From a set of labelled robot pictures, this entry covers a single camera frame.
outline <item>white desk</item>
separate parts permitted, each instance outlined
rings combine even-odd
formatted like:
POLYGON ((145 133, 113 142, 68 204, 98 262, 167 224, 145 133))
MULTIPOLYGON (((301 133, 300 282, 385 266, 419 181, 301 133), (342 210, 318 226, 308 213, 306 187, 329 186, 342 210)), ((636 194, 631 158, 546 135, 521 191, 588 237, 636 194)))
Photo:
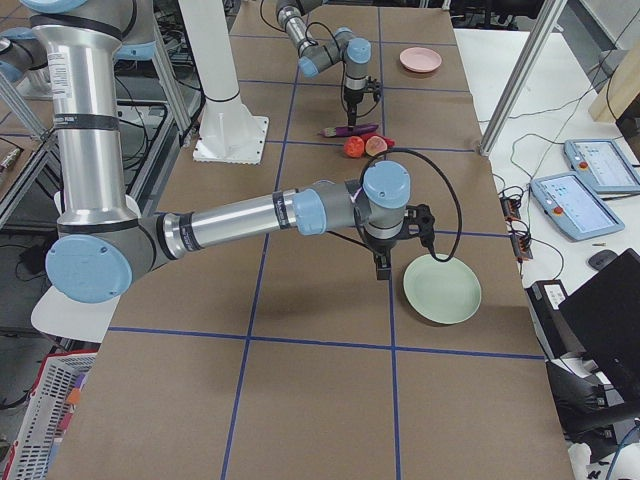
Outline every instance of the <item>white desk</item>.
MULTIPOLYGON (((478 119, 488 120, 504 90, 528 33, 484 30, 456 30, 455 33, 478 119)), ((590 86, 587 76, 562 35, 554 33, 534 66, 511 116, 559 107, 582 96, 590 86)), ((575 115, 558 137, 558 142, 580 138, 615 138, 620 135, 620 131, 614 124, 596 123, 591 119, 588 108, 595 97, 596 93, 593 91, 584 97, 575 115)), ((527 133, 537 133, 553 140, 575 106, 576 104, 573 103, 560 111, 508 120, 490 155, 494 173, 502 176, 508 186, 519 185, 526 188, 529 182, 527 176, 509 163, 513 142, 527 133)), ((635 157, 627 143, 623 139, 617 142, 622 151, 633 161, 635 157)), ((517 143, 514 159, 527 171, 533 172, 548 147, 548 142, 536 137, 527 137, 517 143)), ((536 178, 569 170, 562 153, 562 146, 553 145, 536 178)), ((528 198, 525 199, 521 208, 525 220, 527 202, 528 198)), ((568 293, 572 293, 596 273, 586 261, 597 251, 608 248, 621 253, 629 247, 640 251, 640 222, 637 220, 639 203, 640 200, 637 197, 609 202, 609 206, 622 219, 626 228, 612 235, 574 242, 562 235, 546 218, 536 202, 532 202, 530 208, 532 235, 534 238, 554 245, 564 255, 565 267, 560 279, 568 293), (607 244, 606 247, 592 245, 603 242, 607 244)), ((525 262, 523 267, 522 282, 525 287, 536 280, 553 278, 560 269, 560 257, 549 247, 534 242, 532 252, 534 260, 525 262)))

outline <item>white and blue device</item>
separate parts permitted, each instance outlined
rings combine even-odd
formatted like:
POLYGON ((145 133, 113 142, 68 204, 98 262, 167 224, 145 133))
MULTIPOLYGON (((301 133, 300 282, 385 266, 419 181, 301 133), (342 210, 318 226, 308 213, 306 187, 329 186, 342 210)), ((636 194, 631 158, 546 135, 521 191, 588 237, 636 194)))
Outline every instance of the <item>white and blue device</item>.
POLYGON ((612 140, 568 140, 564 153, 596 193, 640 193, 640 175, 612 140))
POLYGON ((622 220, 574 172, 533 180, 531 192, 549 218, 573 240, 624 228, 622 220))

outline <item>plastic crate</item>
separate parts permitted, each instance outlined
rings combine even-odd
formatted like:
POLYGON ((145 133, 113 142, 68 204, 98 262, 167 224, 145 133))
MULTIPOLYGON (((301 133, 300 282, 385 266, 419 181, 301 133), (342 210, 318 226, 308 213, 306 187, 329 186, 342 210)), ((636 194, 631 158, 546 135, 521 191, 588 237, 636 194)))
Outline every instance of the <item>plastic crate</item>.
POLYGON ((42 362, 2 480, 46 478, 53 440, 64 434, 58 425, 71 408, 65 400, 78 376, 91 369, 95 357, 95 352, 58 354, 42 362))

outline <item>black mouse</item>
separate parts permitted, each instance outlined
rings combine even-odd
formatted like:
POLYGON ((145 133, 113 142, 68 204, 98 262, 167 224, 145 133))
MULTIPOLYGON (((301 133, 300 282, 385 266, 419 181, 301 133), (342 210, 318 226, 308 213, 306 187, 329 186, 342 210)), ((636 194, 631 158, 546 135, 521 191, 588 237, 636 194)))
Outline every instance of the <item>black mouse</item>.
POLYGON ((618 258, 618 254, 613 250, 600 250, 594 256, 589 258, 588 262, 592 268, 602 270, 604 267, 618 258))

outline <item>green plate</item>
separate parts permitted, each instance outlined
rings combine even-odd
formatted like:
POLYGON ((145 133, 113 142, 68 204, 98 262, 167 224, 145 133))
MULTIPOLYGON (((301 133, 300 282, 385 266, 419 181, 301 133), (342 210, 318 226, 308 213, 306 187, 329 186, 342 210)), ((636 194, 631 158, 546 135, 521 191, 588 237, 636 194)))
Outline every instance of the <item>green plate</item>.
MULTIPOLYGON (((438 254, 438 258, 447 258, 438 254)), ((431 255, 416 258, 404 272, 404 293, 425 318, 453 324, 470 318, 480 306, 478 277, 457 258, 436 262, 431 255)))

